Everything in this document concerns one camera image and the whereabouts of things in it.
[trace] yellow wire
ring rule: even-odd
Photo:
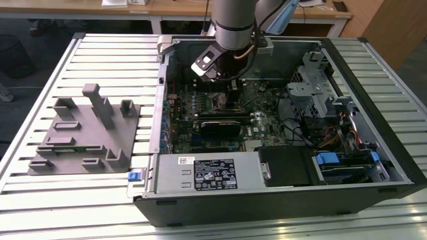
[[[330,141],[327,141],[322,146],[319,146],[319,148],[323,148],[327,145],[333,144],[338,139],[339,139],[339,136],[337,135],[335,137],[333,137]]]

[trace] robotic arm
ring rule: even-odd
[[[231,81],[253,67],[258,48],[263,47],[261,30],[283,33],[299,0],[213,0],[213,3],[217,42],[198,57],[191,69],[205,81]]]

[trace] cardboard box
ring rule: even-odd
[[[146,5],[150,0],[127,0],[129,4]]]

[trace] person's foot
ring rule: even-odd
[[[50,19],[37,20],[31,25],[30,35],[34,37],[41,36],[51,26],[53,26],[53,20]]]

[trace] red wire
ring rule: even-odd
[[[330,126],[330,127],[327,128],[327,130],[326,130],[326,132],[325,132],[325,140],[329,139],[329,132],[330,132],[331,129],[335,129],[335,127],[334,127],[334,126]]]

